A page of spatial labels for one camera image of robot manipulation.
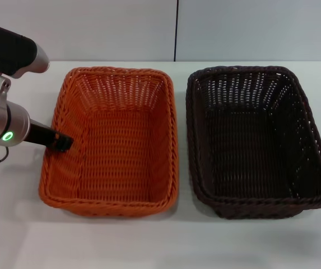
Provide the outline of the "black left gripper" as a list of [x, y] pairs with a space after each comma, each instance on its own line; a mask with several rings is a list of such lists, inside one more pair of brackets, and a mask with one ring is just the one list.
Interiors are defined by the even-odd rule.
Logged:
[[73, 145], [73, 139], [54, 129], [30, 119], [30, 129], [25, 142], [42, 145], [58, 152], [66, 152]]

